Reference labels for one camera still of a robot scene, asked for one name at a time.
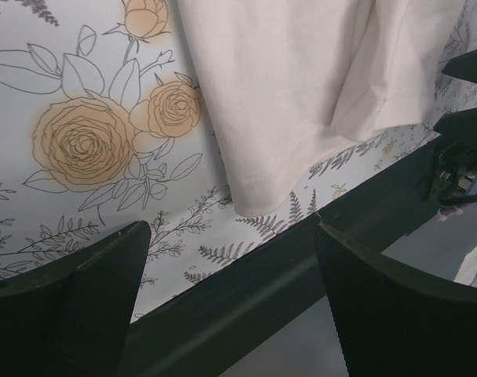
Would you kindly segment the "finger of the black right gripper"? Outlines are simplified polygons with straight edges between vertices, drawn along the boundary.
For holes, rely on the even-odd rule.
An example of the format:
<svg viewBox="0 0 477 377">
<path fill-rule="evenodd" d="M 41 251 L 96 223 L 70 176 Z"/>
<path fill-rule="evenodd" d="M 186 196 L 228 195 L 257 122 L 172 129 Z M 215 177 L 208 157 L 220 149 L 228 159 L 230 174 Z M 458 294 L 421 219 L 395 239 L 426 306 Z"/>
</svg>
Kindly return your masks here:
<svg viewBox="0 0 477 377">
<path fill-rule="evenodd" d="M 477 84 L 477 49 L 451 59 L 442 69 L 442 73 Z"/>
<path fill-rule="evenodd" d="M 477 144 L 477 108 L 446 113 L 435 124 L 434 131 L 465 144 Z"/>
</svg>

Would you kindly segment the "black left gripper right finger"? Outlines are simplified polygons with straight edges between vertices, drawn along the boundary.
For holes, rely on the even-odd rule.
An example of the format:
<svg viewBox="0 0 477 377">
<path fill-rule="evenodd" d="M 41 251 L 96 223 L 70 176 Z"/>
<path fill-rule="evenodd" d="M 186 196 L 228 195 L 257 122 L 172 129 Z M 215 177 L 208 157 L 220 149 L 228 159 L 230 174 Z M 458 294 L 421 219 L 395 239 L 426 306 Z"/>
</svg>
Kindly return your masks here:
<svg viewBox="0 0 477 377">
<path fill-rule="evenodd" d="M 477 287 L 389 258 L 321 223 L 317 260 L 351 376 L 477 376 Z"/>
</svg>

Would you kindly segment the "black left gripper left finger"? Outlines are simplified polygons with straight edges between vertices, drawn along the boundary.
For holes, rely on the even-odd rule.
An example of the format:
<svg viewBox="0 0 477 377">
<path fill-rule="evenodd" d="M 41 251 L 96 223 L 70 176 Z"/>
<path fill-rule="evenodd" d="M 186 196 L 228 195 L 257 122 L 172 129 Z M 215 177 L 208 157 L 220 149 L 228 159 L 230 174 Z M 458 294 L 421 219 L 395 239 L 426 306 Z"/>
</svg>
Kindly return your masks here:
<svg viewBox="0 0 477 377">
<path fill-rule="evenodd" d="M 0 376 L 114 376 L 151 230 L 136 221 L 0 281 Z"/>
</svg>

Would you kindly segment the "white and green t-shirt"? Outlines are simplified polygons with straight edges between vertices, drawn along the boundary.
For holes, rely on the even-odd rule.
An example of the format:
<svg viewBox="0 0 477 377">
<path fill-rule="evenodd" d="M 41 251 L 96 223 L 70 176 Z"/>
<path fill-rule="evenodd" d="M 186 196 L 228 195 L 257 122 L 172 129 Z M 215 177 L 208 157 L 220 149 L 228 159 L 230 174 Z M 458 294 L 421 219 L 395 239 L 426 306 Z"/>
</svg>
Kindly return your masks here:
<svg viewBox="0 0 477 377">
<path fill-rule="evenodd" d="M 235 211 L 274 212 L 317 162 L 426 121 L 461 1 L 180 1 Z"/>
</svg>

